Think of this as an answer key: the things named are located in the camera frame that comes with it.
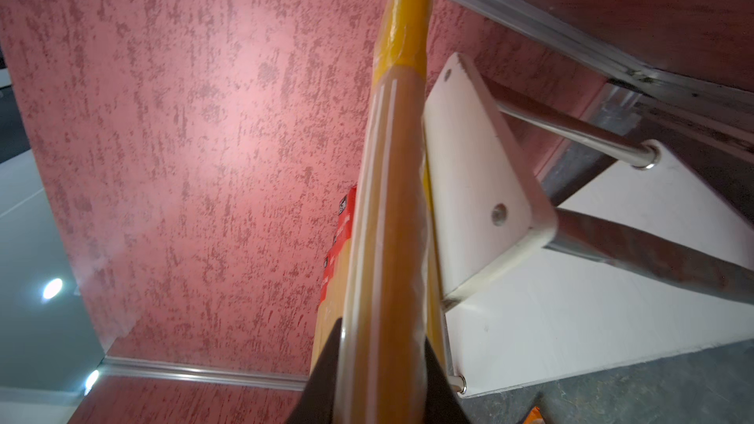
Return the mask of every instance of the gray floor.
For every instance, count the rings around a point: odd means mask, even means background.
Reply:
[[[636,141],[658,139],[754,221],[754,167],[647,121],[606,119],[600,126]],[[556,205],[611,160],[573,144],[544,189]],[[754,422],[754,340],[461,400],[474,424],[515,424],[541,407],[547,424]]]
[[[754,422],[754,341],[461,400],[473,424]]]

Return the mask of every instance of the metal edge trim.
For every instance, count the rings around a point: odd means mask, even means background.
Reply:
[[[156,362],[140,358],[105,357],[98,370],[103,375],[183,380],[221,385],[302,391],[308,376],[288,373],[232,371],[201,365]]]
[[[754,113],[754,92],[652,68],[523,0],[452,0],[608,77],[689,110]]]
[[[704,117],[703,115],[700,115],[698,113],[691,113],[682,108],[674,107],[673,105],[663,104],[661,102],[648,99],[647,97],[640,98],[638,100],[638,103],[638,113],[641,115],[643,115],[644,113],[650,113],[654,110],[659,113],[664,113],[668,116],[668,118],[678,117],[685,119],[689,122],[693,122],[700,126],[704,126],[705,128],[709,128],[710,130],[721,132],[726,134],[727,136],[740,139],[741,141],[746,141],[750,144],[754,144],[754,133],[746,129],[747,123],[751,124],[752,122],[754,122],[754,120],[750,122],[742,122],[743,125],[739,124],[738,126],[732,126],[730,124],[726,124],[709,117]]]
[[[751,151],[752,142],[749,141],[750,135],[747,138],[741,138],[731,135],[731,132],[722,131],[716,128],[716,122],[704,126],[691,120],[691,115],[684,115],[679,117],[678,120],[673,120],[674,115],[670,113],[663,114],[661,111],[653,112],[651,110],[642,110],[641,115],[658,125],[664,126],[675,130],[681,135],[690,137],[696,141],[707,146],[715,147],[727,154],[732,155],[742,161],[749,164],[754,164],[754,154]],[[688,123],[697,124],[703,126],[703,130],[698,130]]]

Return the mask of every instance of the white wall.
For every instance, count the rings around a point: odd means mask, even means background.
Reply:
[[[11,75],[7,69],[0,69],[0,87],[6,87],[12,84]]]
[[[0,424],[66,424],[76,406],[0,401]]]
[[[62,290],[42,301],[53,278],[62,279]],[[75,292],[34,156],[26,151],[0,164],[0,311],[10,313],[0,313],[6,333],[0,358],[9,358],[0,359],[0,386],[83,391],[105,353]]]

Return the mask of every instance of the cardboard box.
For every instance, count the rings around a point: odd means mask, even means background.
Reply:
[[[333,247],[324,261],[322,293],[317,310],[315,325],[315,343],[311,350],[311,370],[327,341],[330,331],[338,318],[343,316],[345,288],[348,284],[348,261],[351,257],[351,232],[353,231],[353,214],[356,211],[356,186],[343,197],[339,205],[338,228],[335,231]]]

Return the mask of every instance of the orange object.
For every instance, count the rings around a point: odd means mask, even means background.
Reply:
[[[534,406],[521,424],[545,424],[544,418],[542,418],[542,413],[539,412],[539,408]]]

